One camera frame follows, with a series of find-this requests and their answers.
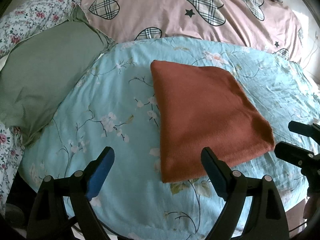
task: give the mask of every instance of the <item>black star print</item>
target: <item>black star print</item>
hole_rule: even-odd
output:
[[[188,15],[190,18],[195,15],[195,13],[191,10],[186,10],[186,14],[185,15]]]

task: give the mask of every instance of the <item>pink duvet cover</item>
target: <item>pink duvet cover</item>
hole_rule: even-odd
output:
[[[82,0],[89,22],[116,42],[186,36],[219,41],[300,62],[295,14],[271,0]]]

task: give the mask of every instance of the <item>plaid heart pattern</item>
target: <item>plaid heart pattern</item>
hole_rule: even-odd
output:
[[[140,32],[134,40],[139,41],[144,39],[158,39],[161,38],[161,36],[162,31],[159,28],[149,27]]]
[[[117,16],[120,6],[115,0],[95,0],[89,11],[103,19],[111,20]]]
[[[193,5],[198,14],[210,25],[221,26],[225,24],[226,19],[218,10],[223,6],[221,0],[187,0]]]
[[[264,0],[242,0],[249,7],[252,14],[259,20],[264,21],[264,14],[261,10],[261,6],[264,4]]]
[[[302,28],[300,28],[300,29],[298,30],[298,37],[299,37],[299,39],[300,39],[300,41],[301,41],[301,43],[302,43],[302,40],[303,40],[303,30],[302,30]]]
[[[273,55],[277,55],[285,60],[289,60],[289,51],[285,48],[278,50],[275,53],[272,53]]]

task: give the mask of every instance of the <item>black robotic claw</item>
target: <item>black robotic claw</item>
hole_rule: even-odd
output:
[[[320,144],[320,126],[291,121],[288,125],[291,132],[313,138]],[[301,174],[309,182],[308,195],[320,192],[320,155],[286,142],[279,142],[275,147],[277,158],[301,168]]]
[[[240,171],[231,171],[209,147],[202,150],[201,161],[217,195],[226,201],[206,240],[289,239],[281,198],[270,176],[265,175],[262,179],[247,178]],[[247,196],[253,196],[253,199],[243,233],[231,238]]]
[[[90,162],[84,171],[76,171],[63,179],[46,176],[32,207],[27,239],[77,239],[71,226],[78,222],[86,240],[110,240],[89,201],[100,192],[114,159],[113,149],[105,147],[97,160]],[[68,219],[63,196],[70,197],[75,213],[71,219]]]

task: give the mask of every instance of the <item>pink rose print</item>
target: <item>pink rose print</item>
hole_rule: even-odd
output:
[[[17,16],[17,15],[19,15],[19,14],[24,14],[25,13],[25,11],[15,11],[15,15]]]
[[[3,133],[0,133],[0,144],[1,143],[6,143],[7,142],[7,137],[3,134]]]
[[[11,42],[13,44],[17,44],[19,41],[21,41],[21,37],[19,35],[15,34],[15,35],[11,36]]]
[[[54,14],[53,16],[52,16],[52,20],[53,21],[58,21],[58,19],[59,19],[59,16],[58,15],[56,15],[56,14]]]
[[[40,17],[41,19],[44,18],[44,13],[43,12],[37,12],[36,13],[37,17]]]

